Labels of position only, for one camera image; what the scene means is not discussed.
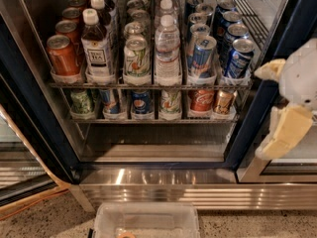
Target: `transparent storage box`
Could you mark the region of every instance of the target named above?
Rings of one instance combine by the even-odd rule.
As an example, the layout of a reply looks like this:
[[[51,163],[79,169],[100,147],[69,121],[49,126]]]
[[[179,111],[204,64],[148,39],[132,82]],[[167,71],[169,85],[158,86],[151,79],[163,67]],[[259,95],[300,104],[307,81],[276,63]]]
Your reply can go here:
[[[109,202],[98,209],[95,238],[200,238],[189,203]]]

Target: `granite floor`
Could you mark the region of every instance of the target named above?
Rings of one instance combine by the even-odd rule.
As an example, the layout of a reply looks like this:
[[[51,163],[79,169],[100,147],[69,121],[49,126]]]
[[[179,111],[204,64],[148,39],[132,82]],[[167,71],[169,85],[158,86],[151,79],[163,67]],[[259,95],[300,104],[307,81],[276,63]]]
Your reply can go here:
[[[317,211],[199,211],[201,238],[317,237]],[[86,238],[95,214],[70,193],[44,200],[0,222],[0,237]]]

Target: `gold can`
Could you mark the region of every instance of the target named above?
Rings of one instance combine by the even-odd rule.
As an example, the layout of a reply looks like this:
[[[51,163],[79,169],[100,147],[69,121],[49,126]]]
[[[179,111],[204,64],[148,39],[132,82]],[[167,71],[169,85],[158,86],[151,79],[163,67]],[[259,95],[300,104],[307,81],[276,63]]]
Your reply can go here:
[[[234,104],[236,92],[218,90],[213,104],[213,111],[220,115],[228,115],[230,108]]]

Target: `white bottle cap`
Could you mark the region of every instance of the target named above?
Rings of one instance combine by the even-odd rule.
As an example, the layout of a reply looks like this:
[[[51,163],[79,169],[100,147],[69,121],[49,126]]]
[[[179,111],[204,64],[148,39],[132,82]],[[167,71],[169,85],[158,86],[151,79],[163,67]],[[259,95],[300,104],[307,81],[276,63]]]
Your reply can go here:
[[[94,9],[103,9],[105,8],[105,0],[90,0],[91,7]]]
[[[171,15],[164,15],[160,18],[160,24],[165,28],[174,24],[174,18]]]
[[[160,1],[160,7],[161,7],[163,10],[171,9],[171,7],[172,7],[172,2],[171,2],[171,0],[161,0],[161,1]]]
[[[98,14],[94,9],[84,10],[82,16],[86,25],[96,25],[99,22]]]

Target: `speckled floor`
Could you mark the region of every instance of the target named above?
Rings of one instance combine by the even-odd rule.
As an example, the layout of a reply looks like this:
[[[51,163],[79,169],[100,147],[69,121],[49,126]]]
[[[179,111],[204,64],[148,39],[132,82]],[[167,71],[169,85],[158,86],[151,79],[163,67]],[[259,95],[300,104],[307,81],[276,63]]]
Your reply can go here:
[[[317,211],[199,211],[201,238],[317,237]],[[0,222],[0,237],[86,238],[95,214],[70,193],[44,200]]]

